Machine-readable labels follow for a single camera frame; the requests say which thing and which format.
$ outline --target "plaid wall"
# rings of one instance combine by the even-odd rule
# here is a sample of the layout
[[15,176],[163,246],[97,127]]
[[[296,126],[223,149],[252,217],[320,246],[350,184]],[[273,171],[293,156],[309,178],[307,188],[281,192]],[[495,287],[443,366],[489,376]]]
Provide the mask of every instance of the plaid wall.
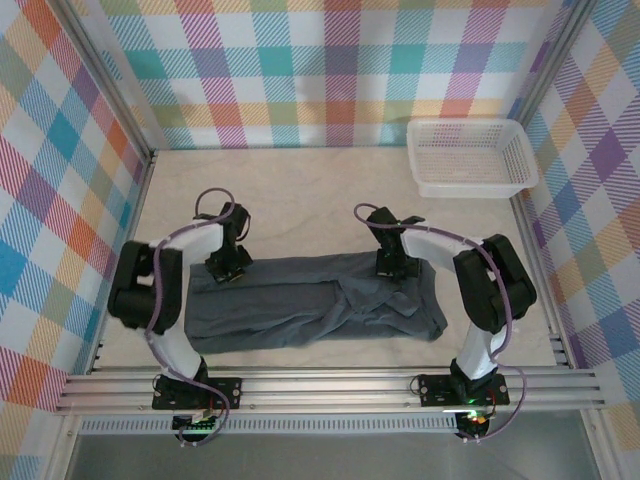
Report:
[[563,0],[560,10],[558,10],[556,17],[553,19],[553,23],[547,32],[544,42],[542,42],[542,46],[540,47],[540,50],[538,50],[536,58],[531,63],[531,67],[529,68],[526,78],[524,82],[522,82],[522,86],[518,92],[518,97],[513,102],[513,106],[509,112],[509,118],[516,118],[516,115],[520,112],[520,108],[522,107],[525,99],[538,81],[540,70],[547,60],[554,43],[562,33],[562,28],[565,22],[569,18],[573,7],[575,7],[578,2],[579,0]]
[[44,0],[0,1],[0,478],[30,479],[43,420],[106,303],[142,161]]
[[528,134],[529,213],[578,362],[601,373],[640,471],[640,10],[600,0]]
[[74,3],[150,142],[189,149],[401,145],[411,117],[506,116],[572,2]]

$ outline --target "purple cable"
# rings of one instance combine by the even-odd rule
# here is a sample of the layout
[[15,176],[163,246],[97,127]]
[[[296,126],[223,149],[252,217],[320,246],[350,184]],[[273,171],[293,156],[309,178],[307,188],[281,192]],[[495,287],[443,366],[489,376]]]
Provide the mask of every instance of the purple cable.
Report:
[[[382,229],[382,230],[393,230],[393,229],[401,227],[401,228],[406,228],[406,229],[411,229],[411,230],[420,230],[420,231],[423,231],[423,232],[431,232],[431,233],[435,233],[436,235],[440,235],[442,237],[450,238],[450,239],[455,240],[457,242],[460,242],[460,243],[462,243],[464,245],[468,245],[468,246],[470,246],[472,248],[475,248],[478,252],[480,252],[480,255],[482,255],[482,257],[485,259],[485,261],[489,265],[489,268],[491,269],[491,271],[495,275],[496,282],[498,283],[498,290],[500,290],[500,296],[502,297],[502,302],[504,303],[504,311],[505,311],[505,316],[506,316],[506,320],[507,320],[507,331],[506,331],[506,334],[504,336],[504,341],[502,342],[502,345],[500,345],[493,352],[491,352],[491,354],[489,355],[489,358],[491,359],[491,361],[493,363],[495,363],[496,365],[498,365],[501,368],[511,368],[511,369],[515,370],[516,372],[518,372],[518,374],[522,378],[522,397],[520,397],[520,401],[518,402],[518,405],[516,406],[514,411],[511,413],[511,415],[509,416],[507,421],[503,425],[500,426],[500,428],[498,428],[497,430],[491,432],[488,435],[485,435],[484,437],[482,437],[482,440],[485,440],[485,439],[491,438],[491,437],[495,437],[496,435],[501,433],[505,428],[507,428],[511,424],[513,419],[516,418],[516,416],[520,412],[520,409],[522,408],[522,404],[523,404],[524,399],[525,399],[525,397],[527,395],[527,377],[524,374],[524,372],[522,371],[522,369],[519,368],[519,367],[510,366],[510,365],[502,365],[501,363],[499,363],[496,360],[496,357],[500,353],[504,352],[506,350],[507,346],[509,345],[509,342],[511,341],[511,334],[512,334],[512,331],[513,331],[513,314],[511,312],[511,304],[509,303],[509,295],[507,294],[507,287],[505,286],[504,281],[502,280],[502,276],[500,275],[500,270],[498,269],[498,266],[493,261],[493,258],[491,258],[491,255],[489,255],[489,252],[487,252],[481,245],[479,245],[478,243],[474,242],[473,240],[471,240],[469,238],[463,237],[462,235],[458,235],[457,233],[449,232],[447,230],[442,230],[442,229],[436,228],[436,227],[426,227],[424,225],[404,225],[402,223],[398,223],[397,225],[385,225],[385,224],[382,224],[382,223],[369,222],[368,220],[365,220],[364,218],[362,218],[358,214],[358,210],[361,207],[369,207],[369,208],[373,208],[374,210],[377,210],[378,207],[373,205],[373,204],[371,204],[371,203],[359,203],[358,205],[356,205],[354,207],[353,214],[355,215],[355,217],[360,222],[362,222],[365,225],[367,225],[368,227],[379,228],[379,229]],[[468,436],[468,438],[471,439],[471,440],[476,440],[478,443],[481,440],[480,438],[471,437],[470,435]]]
[[171,240],[175,239],[176,237],[179,237],[180,235],[186,232],[189,232],[191,230],[196,230],[202,227],[207,227],[209,225],[213,225],[214,223],[221,223],[223,220],[227,219],[231,215],[236,205],[235,198],[233,198],[233,195],[231,194],[230,191],[225,190],[224,188],[215,188],[215,187],[209,188],[204,192],[202,192],[200,195],[198,195],[198,198],[196,200],[196,215],[198,214],[200,200],[202,200],[202,197],[204,197],[206,194],[211,192],[223,192],[229,196],[231,200],[231,206],[227,209],[227,211],[224,212],[222,215],[219,215],[211,220],[207,220],[205,222],[197,223],[197,224],[190,224],[190,225],[186,225],[184,227],[179,228],[175,232],[163,238],[158,244],[158,246],[156,247],[155,251],[153,252],[153,278],[154,278],[154,287],[156,290],[156,302],[153,308],[153,314],[151,315],[151,320],[149,321],[149,325],[144,331],[144,338],[147,340],[147,343],[149,344],[151,353],[153,353],[153,356],[156,358],[156,360],[158,361],[158,363],[162,368],[166,369],[167,372],[169,372],[171,375],[176,377],[178,380],[188,383],[189,385],[193,385],[194,387],[198,387],[198,388],[202,388],[204,390],[210,391],[214,395],[217,395],[218,397],[220,397],[220,399],[224,402],[225,410],[224,410],[224,417],[222,421],[217,426],[217,428],[213,430],[209,435],[207,435],[207,437],[204,438],[203,440],[200,440],[199,442],[187,442],[182,437],[182,432],[184,428],[178,431],[178,438],[182,442],[182,446],[190,445],[192,447],[199,447],[202,445],[206,445],[220,433],[220,430],[224,428],[225,424],[227,423],[227,420],[229,419],[229,411],[231,410],[231,404],[229,403],[229,399],[227,398],[227,396],[217,388],[214,388],[205,383],[197,382],[191,378],[185,377],[180,372],[177,372],[173,368],[171,368],[171,366],[165,361],[165,359],[162,358],[162,355],[160,355],[160,353],[156,350],[156,347],[153,344],[153,338],[151,338],[151,332],[153,331],[153,327],[158,321],[158,317],[160,316],[160,311],[162,310],[163,293],[162,293],[162,275],[160,272],[160,252],[162,251],[164,246],[167,243],[169,243]]

